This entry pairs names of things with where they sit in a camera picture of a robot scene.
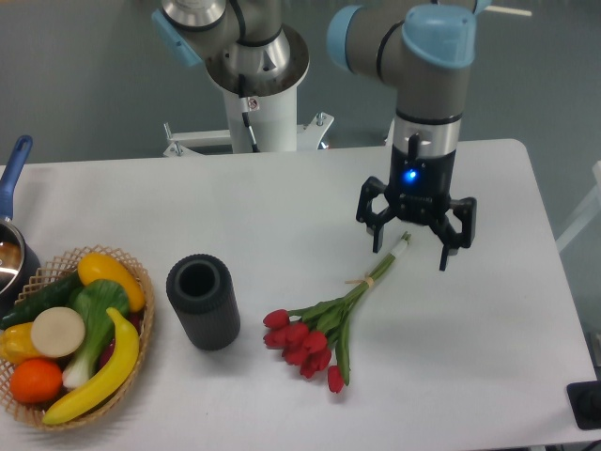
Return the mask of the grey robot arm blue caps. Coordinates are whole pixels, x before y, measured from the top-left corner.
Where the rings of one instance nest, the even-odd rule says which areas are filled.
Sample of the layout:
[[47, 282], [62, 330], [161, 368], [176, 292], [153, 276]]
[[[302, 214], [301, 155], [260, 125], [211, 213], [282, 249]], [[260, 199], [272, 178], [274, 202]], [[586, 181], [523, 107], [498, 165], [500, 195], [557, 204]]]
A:
[[[476, 200], [450, 194], [484, 1], [384, 1], [332, 17], [331, 60], [396, 92], [390, 176], [368, 179], [356, 218], [379, 249], [392, 219], [427, 226], [443, 257], [473, 242]], [[163, 1], [151, 20], [184, 65], [202, 64], [221, 89], [237, 153], [295, 150], [296, 89], [307, 45], [278, 1]]]

